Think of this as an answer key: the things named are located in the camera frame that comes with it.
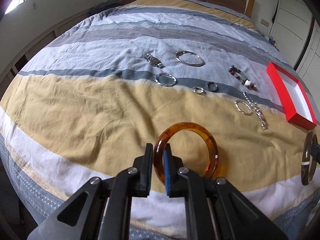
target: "blue gripper pad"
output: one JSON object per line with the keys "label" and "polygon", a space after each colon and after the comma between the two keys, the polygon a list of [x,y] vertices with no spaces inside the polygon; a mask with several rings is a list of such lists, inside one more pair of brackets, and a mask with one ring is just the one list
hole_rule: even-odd
{"label": "blue gripper pad", "polygon": [[170,173],[169,173],[169,165],[168,165],[168,158],[167,158],[167,151],[163,151],[163,168],[164,168],[164,181],[165,181],[165,191],[167,196],[170,193]]}

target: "bedspread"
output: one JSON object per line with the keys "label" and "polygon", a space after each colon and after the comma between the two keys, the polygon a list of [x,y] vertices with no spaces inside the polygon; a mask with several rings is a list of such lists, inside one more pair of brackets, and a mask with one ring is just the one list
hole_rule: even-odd
{"label": "bedspread", "polygon": [[[180,50],[197,53],[205,65],[183,65],[175,58]],[[149,65],[146,53],[164,68]],[[286,121],[266,72],[270,61],[299,78],[249,18],[221,6],[137,0],[109,9],[55,39],[14,78],[1,100],[1,159],[19,197],[41,222],[89,178],[110,178],[132,166],[146,143],[154,144],[169,126],[195,122],[218,144],[215,176],[226,177],[275,219],[313,201],[320,173],[302,186],[307,131]],[[232,65],[257,91],[229,73]],[[159,86],[153,76],[161,72],[175,76],[177,84]],[[209,81],[217,92],[207,90]],[[195,86],[206,94],[194,93]],[[256,116],[235,108],[243,91],[262,109],[267,130]],[[179,132],[170,145],[185,166],[202,174],[208,153],[198,135]],[[150,196],[132,201],[131,224],[185,237],[184,200],[169,199],[153,171]]]}

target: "yellow stripe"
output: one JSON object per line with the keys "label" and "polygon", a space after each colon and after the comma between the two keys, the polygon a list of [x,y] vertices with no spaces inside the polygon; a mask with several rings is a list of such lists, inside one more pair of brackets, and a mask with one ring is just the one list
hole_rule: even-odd
{"label": "yellow stripe", "polygon": [[207,8],[200,4],[185,0],[136,0],[128,5],[145,5],[145,6],[173,6],[193,11],[203,12],[223,18],[234,24],[245,26],[249,29],[256,30],[254,24],[246,19],[237,17],[233,14],[221,11],[219,9]]}
{"label": "yellow stripe", "polygon": [[[263,113],[268,130],[256,116],[239,113],[234,102],[192,91],[59,77],[16,76],[1,106],[31,138],[48,150],[90,169],[115,176],[143,155],[146,143],[177,122],[195,122],[214,136],[220,152],[217,176],[240,191],[251,191],[299,175],[306,131],[283,114]],[[170,141],[174,155],[203,173],[205,143],[181,131]],[[153,190],[164,187],[153,174]]]}

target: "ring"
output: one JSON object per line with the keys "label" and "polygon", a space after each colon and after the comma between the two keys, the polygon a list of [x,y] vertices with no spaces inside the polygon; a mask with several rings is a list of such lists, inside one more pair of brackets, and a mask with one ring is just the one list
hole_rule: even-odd
{"label": "ring", "polygon": [[204,178],[211,179],[218,166],[218,146],[209,131],[199,124],[193,122],[180,122],[170,126],[158,138],[153,149],[153,165],[159,180],[165,184],[164,168],[163,168],[163,151],[167,146],[169,139],[181,130],[189,130],[197,133],[205,141],[209,150],[209,163],[205,170]]}
{"label": "ring", "polygon": [[[173,79],[173,82],[172,82],[171,84],[160,83],[160,82],[158,81],[157,76],[158,76],[158,77],[159,77],[159,76],[167,76],[167,77],[170,77],[170,78]],[[171,74],[168,74],[168,73],[166,73],[166,72],[159,73],[159,74],[157,74],[157,75],[154,75],[153,77],[155,78],[155,82],[157,82],[160,86],[163,86],[163,87],[172,87],[172,86],[174,86],[174,85],[177,83],[177,79],[176,79],[174,76],[172,76]]]}
{"label": "ring", "polygon": [[201,87],[193,87],[192,90],[193,90],[193,92],[195,92],[198,95],[201,95],[204,93],[204,89]]}
{"label": "ring", "polygon": [[[244,104],[244,105],[250,110],[250,112],[249,112],[249,113],[246,113],[246,112],[242,111],[242,110],[239,108],[239,106],[238,106],[239,103]],[[241,101],[241,100],[235,101],[235,106],[236,106],[236,109],[238,109],[238,111],[239,111],[241,114],[244,114],[244,115],[252,115],[252,113],[253,113],[251,107],[250,107],[248,104],[246,104],[244,101]]]}
{"label": "ring", "polygon": [[210,82],[207,83],[207,88],[208,88],[208,90],[210,92],[215,92],[215,91],[218,90],[218,85],[216,83],[210,81]]}
{"label": "ring", "polygon": [[314,131],[310,130],[307,133],[306,139],[303,146],[302,163],[301,163],[301,183],[306,186],[310,183],[315,174],[317,161],[312,158],[310,167],[310,153],[313,144],[318,144],[318,138]]}
{"label": "ring", "polygon": [[[199,64],[190,64],[190,63],[184,62],[184,61],[182,61],[181,59],[179,59],[179,57],[180,57],[181,55],[183,55],[183,54],[195,55],[195,56],[197,56],[197,57],[201,60],[201,63],[199,63]],[[193,52],[190,52],[190,51],[185,51],[185,50],[176,52],[176,59],[177,59],[179,62],[181,62],[181,63],[183,63],[183,64],[185,64],[185,65],[191,66],[191,67],[201,67],[201,66],[203,66],[203,65],[205,64],[204,60],[203,60],[198,54],[193,53]]]}

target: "orange bangle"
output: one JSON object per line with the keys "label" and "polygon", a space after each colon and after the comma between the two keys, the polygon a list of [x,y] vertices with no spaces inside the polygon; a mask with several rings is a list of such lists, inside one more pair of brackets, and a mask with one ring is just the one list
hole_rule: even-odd
{"label": "orange bangle", "polygon": [[211,179],[218,166],[218,147],[209,131],[199,124],[193,122],[180,122],[170,126],[158,138],[153,149],[153,165],[159,180],[164,184],[163,151],[169,139],[181,130],[189,130],[197,133],[205,141],[209,150],[209,163],[205,170],[204,178]]}

